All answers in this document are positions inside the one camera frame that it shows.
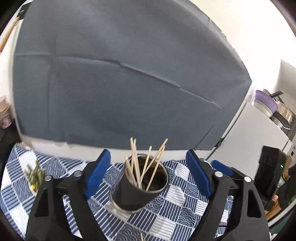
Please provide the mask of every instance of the checkered tablecloth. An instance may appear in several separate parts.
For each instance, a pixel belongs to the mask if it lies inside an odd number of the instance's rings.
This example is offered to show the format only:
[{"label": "checkered tablecloth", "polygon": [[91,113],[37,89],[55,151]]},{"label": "checkered tablecloth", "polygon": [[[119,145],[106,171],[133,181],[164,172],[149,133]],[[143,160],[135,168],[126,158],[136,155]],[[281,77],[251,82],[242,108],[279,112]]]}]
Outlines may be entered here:
[{"label": "checkered tablecloth", "polygon": [[[54,178],[67,177],[83,170],[86,163],[69,158],[44,155],[15,145],[6,164],[1,184],[0,206],[8,221],[20,236],[25,237],[27,222],[35,196],[24,176],[27,164],[35,166],[38,160],[42,169]],[[170,186],[148,203],[139,213],[127,215],[109,203],[109,191],[120,175],[122,163],[110,165],[97,193],[88,201],[101,229],[109,240],[186,241],[198,225],[208,200],[199,193],[185,160],[163,162],[170,178]],[[80,236],[69,197],[63,198],[70,229]],[[220,225],[226,225],[233,197],[229,196]],[[216,236],[225,227],[219,227]]]}]

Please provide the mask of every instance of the purple pot lid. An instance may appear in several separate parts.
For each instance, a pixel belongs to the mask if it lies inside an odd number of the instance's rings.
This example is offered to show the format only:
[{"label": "purple pot lid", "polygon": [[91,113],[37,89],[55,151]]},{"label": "purple pot lid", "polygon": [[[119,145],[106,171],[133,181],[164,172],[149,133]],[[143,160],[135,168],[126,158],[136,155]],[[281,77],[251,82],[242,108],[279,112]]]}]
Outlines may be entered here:
[{"label": "purple pot lid", "polygon": [[255,99],[265,104],[271,110],[272,113],[274,113],[278,108],[278,105],[276,104],[275,100],[263,91],[256,90]]}]

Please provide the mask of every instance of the metal cup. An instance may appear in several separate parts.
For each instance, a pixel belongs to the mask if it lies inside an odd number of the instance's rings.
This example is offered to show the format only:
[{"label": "metal cup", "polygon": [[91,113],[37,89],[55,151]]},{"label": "metal cup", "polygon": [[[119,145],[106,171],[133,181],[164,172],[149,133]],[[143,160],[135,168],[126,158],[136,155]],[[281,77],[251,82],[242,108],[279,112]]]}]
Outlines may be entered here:
[{"label": "metal cup", "polygon": [[[137,156],[139,160],[140,173],[142,173],[147,155],[138,154]],[[150,163],[152,159],[153,156],[150,156],[148,163]],[[157,159],[155,159],[151,167],[144,175],[142,180],[142,189],[139,189],[132,184],[132,180],[127,172],[126,164],[124,164],[124,167],[121,170],[121,177],[110,192],[110,200],[113,202],[115,207],[130,213],[138,212],[168,186],[168,172],[164,165],[159,163],[150,188],[146,191],[146,187],[150,181],[156,163]]]}]

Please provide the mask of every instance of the gray paper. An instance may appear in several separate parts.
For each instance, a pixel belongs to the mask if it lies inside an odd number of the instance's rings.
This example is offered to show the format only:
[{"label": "gray paper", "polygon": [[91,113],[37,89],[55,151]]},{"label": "gray paper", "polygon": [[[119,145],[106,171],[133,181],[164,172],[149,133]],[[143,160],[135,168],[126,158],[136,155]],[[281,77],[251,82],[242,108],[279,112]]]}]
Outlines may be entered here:
[{"label": "gray paper", "polygon": [[211,150],[251,84],[220,29],[185,0],[38,0],[13,91],[23,134],[129,149]]}]

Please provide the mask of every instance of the wooden stick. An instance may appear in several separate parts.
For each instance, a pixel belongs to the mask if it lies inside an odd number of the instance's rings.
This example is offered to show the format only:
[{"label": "wooden stick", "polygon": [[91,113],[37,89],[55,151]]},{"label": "wooden stick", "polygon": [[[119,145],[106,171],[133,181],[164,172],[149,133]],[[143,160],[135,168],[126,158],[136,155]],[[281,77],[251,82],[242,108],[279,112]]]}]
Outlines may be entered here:
[{"label": "wooden stick", "polygon": [[151,149],[152,149],[152,146],[150,146],[149,147],[149,150],[148,150],[148,154],[147,154],[147,157],[146,157],[145,165],[144,165],[144,168],[143,168],[143,171],[142,171],[142,175],[141,175],[141,178],[140,178],[140,184],[142,184],[142,180],[143,180],[143,177],[144,177],[144,174],[145,174],[145,170],[146,170],[146,167],[147,167],[147,164],[148,164],[148,161],[149,161],[149,156],[150,156]]},{"label": "wooden stick", "polygon": [[126,167],[127,167],[127,171],[128,171],[128,174],[130,176],[130,178],[132,179],[132,182],[135,186],[137,186],[137,182],[136,182],[136,179],[135,179],[135,176],[133,175],[133,172],[131,170],[131,164],[128,160],[128,158],[126,157]]},{"label": "wooden stick", "polygon": [[151,178],[150,178],[150,181],[149,181],[149,183],[148,183],[148,186],[147,186],[147,188],[146,188],[146,191],[149,190],[149,187],[150,187],[150,185],[151,185],[151,183],[152,183],[152,181],[153,181],[153,178],[154,178],[154,176],[155,176],[155,173],[156,173],[156,170],[157,170],[158,165],[159,165],[159,163],[160,163],[160,160],[161,160],[161,158],[163,157],[163,152],[164,152],[164,150],[165,150],[165,145],[163,146],[163,149],[161,150],[160,157],[159,157],[159,159],[158,159],[158,161],[157,161],[157,163],[156,163],[156,165],[155,165],[154,171],[153,171],[153,173],[152,173],[152,176],[151,176]]},{"label": "wooden stick", "polygon": [[133,138],[132,137],[131,137],[130,141],[131,141],[131,170],[133,172],[133,163],[134,163],[135,159],[133,157]]},{"label": "wooden stick", "polygon": [[157,153],[155,154],[155,156],[153,157],[153,159],[149,163],[148,167],[146,168],[145,173],[151,167],[152,163],[154,162],[154,160],[156,159],[156,157],[158,156],[158,154],[160,153],[160,151],[163,149],[163,147],[165,146],[165,144],[166,144],[167,141],[168,141],[168,139],[165,139],[165,141],[163,142],[163,144],[161,145],[161,147],[159,148],[159,150],[157,151]]},{"label": "wooden stick", "polygon": [[0,43],[0,53],[3,51],[5,44],[7,43],[7,40],[9,39],[9,36],[10,36],[13,28],[17,24],[18,20],[20,20],[20,17],[16,17],[16,19],[12,22],[11,26],[9,26],[9,28],[7,29],[6,34],[3,36],[3,39]]},{"label": "wooden stick", "polygon": [[139,160],[138,160],[138,154],[137,154],[137,146],[136,146],[136,139],[134,140],[134,165],[135,165],[135,172],[136,172],[136,178],[138,183],[138,188],[142,189],[142,186],[140,184],[140,167],[139,167]]}]

